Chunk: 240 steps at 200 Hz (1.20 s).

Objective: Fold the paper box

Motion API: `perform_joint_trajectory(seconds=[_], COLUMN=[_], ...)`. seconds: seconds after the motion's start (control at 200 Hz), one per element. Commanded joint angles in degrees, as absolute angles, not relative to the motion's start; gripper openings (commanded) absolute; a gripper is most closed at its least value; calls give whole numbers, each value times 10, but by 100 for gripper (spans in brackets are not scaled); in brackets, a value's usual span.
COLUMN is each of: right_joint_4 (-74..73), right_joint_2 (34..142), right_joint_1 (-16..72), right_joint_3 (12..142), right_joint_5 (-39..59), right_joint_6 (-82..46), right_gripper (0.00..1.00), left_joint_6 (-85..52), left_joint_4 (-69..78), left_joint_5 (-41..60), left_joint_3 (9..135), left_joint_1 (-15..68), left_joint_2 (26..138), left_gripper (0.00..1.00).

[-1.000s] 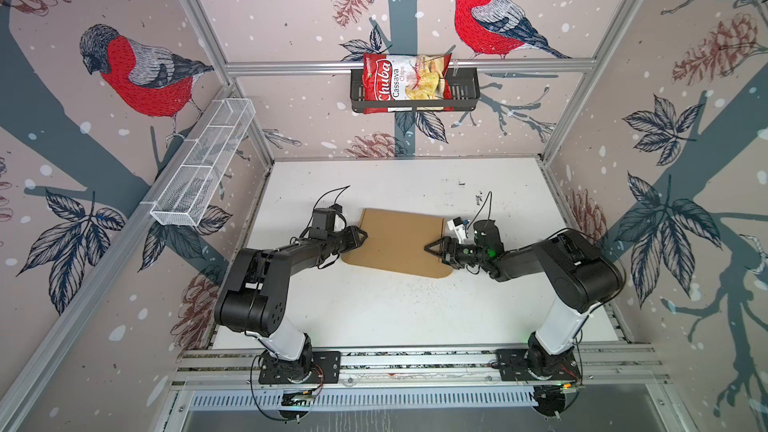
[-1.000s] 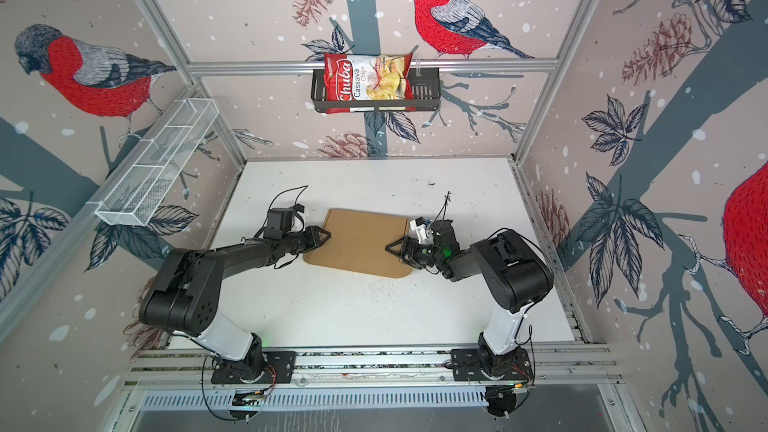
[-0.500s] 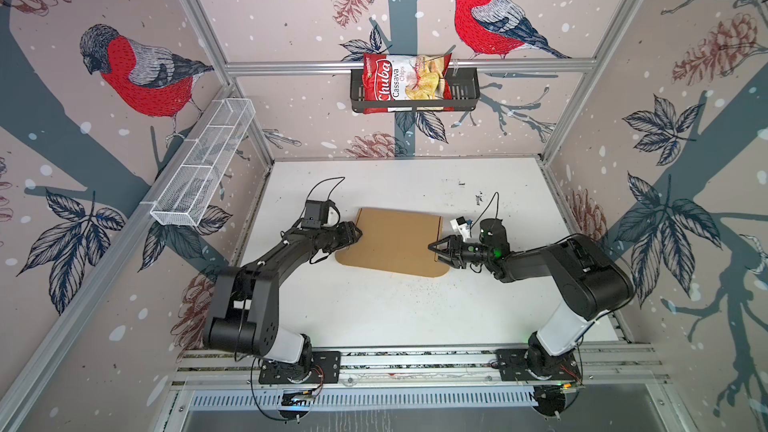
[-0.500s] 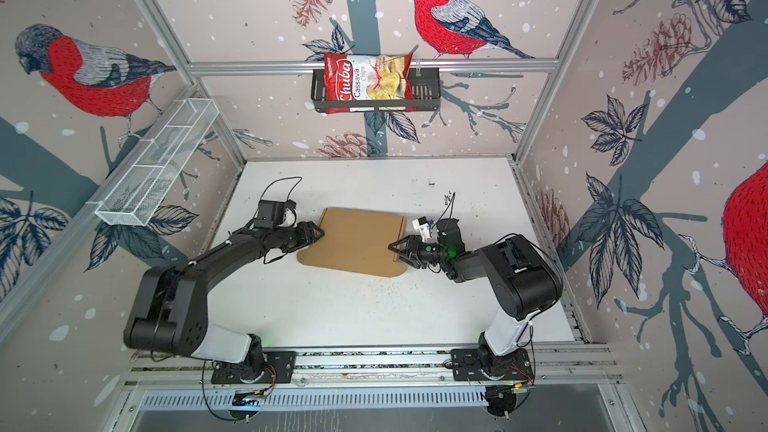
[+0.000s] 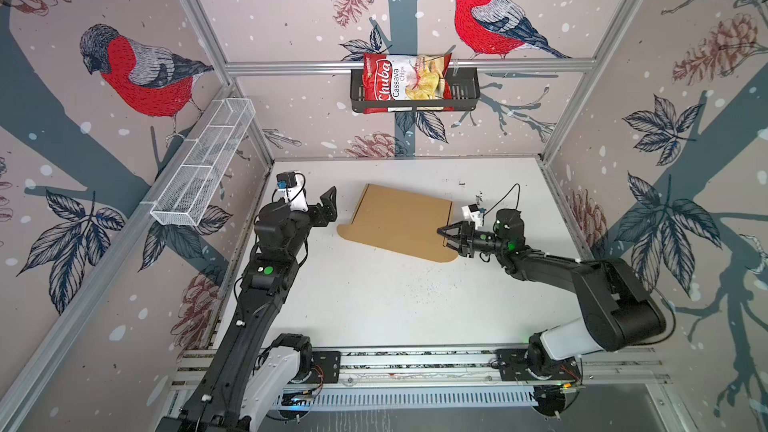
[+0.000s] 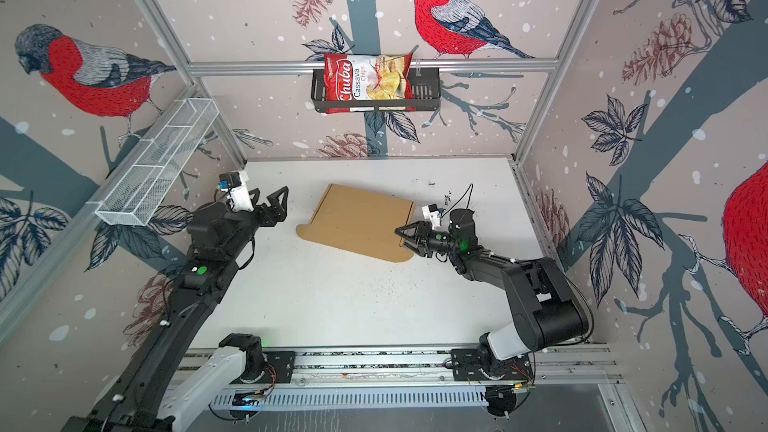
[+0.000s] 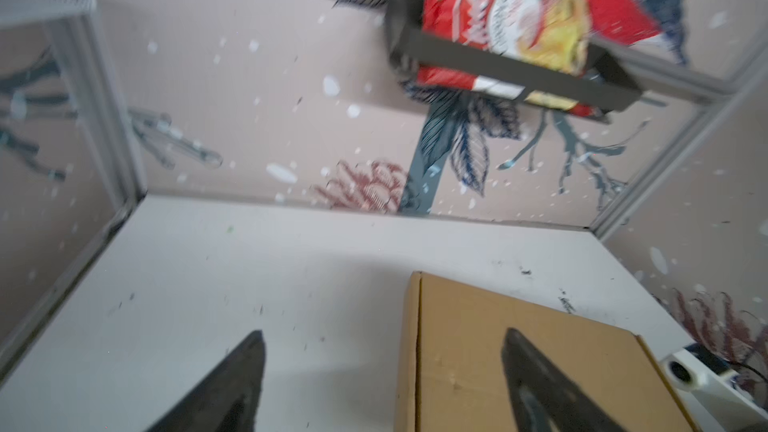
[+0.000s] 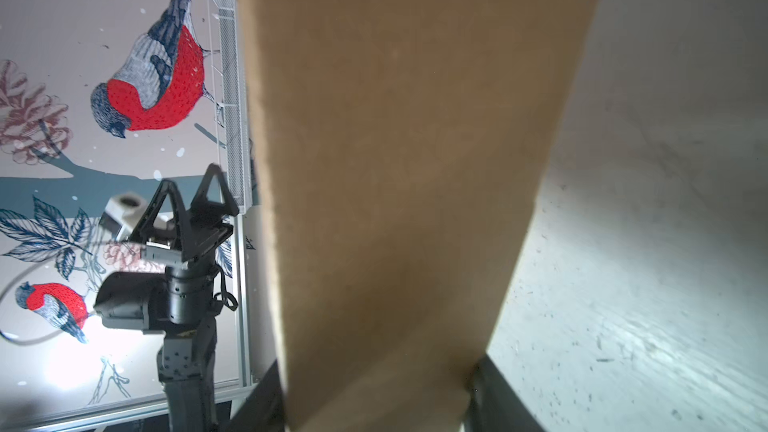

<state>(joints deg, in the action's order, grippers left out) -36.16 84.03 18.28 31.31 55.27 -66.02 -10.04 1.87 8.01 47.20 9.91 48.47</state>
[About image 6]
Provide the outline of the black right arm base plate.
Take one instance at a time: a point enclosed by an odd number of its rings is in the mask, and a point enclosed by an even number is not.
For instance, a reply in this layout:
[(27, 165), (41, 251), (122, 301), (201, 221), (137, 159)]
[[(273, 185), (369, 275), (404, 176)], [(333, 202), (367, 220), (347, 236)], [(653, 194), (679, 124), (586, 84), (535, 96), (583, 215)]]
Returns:
[(528, 383), (534, 379), (529, 355), (500, 360), (484, 347), (452, 349), (443, 363), (458, 382), (513, 381)]

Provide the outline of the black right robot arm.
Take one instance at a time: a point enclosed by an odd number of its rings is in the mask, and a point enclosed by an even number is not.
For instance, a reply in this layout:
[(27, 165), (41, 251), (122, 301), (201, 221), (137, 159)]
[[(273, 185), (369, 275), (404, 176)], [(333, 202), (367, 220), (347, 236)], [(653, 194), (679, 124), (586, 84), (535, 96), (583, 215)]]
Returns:
[(556, 261), (512, 259), (481, 246), (472, 210), (451, 211), (445, 231), (417, 221), (396, 228), (395, 234), (415, 254), (444, 257), (461, 277), (504, 291), (511, 322), (479, 339), (477, 352), (485, 369), (588, 333), (587, 311)]

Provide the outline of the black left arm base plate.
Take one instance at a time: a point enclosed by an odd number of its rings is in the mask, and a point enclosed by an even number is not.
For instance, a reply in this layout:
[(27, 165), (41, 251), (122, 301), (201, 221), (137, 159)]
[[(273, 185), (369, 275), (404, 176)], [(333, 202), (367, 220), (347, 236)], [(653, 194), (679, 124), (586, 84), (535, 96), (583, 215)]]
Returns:
[(288, 350), (266, 350), (262, 353), (262, 367), (258, 374), (246, 372), (246, 379), (236, 378), (232, 385), (283, 385), (290, 384), (293, 377), (297, 354)]

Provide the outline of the brown cardboard paper box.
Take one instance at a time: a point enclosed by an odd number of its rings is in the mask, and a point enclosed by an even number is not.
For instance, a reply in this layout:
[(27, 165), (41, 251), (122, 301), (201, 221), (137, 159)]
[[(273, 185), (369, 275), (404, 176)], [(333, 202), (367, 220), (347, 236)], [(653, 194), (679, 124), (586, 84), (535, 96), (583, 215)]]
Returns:
[(414, 203), (392, 195), (331, 184), (311, 220), (296, 227), (305, 241), (392, 263), (414, 253), (395, 230), (410, 223)]

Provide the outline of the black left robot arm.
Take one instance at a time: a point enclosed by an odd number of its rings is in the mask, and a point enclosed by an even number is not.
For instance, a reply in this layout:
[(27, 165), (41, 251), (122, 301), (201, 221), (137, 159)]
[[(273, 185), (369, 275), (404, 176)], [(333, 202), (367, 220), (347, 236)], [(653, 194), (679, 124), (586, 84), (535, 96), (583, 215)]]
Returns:
[(261, 228), (287, 217), (288, 187), (259, 201), (253, 189), (251, 209), (234, 212), (221, 201), (194, 212), (188, 260), (162, 293), (165, 310), (147, 339), (112, 387), (85, 417), (70, 417), (66, 431), (185, 431), (235, 380), (270, 387), (278, 373), (263, 352), (260, 337), (231, 333), (208, 361), (178, 387), (170, 386), (189, 346), (222, 302), (241, 267), (237, 259), (255, 244)]

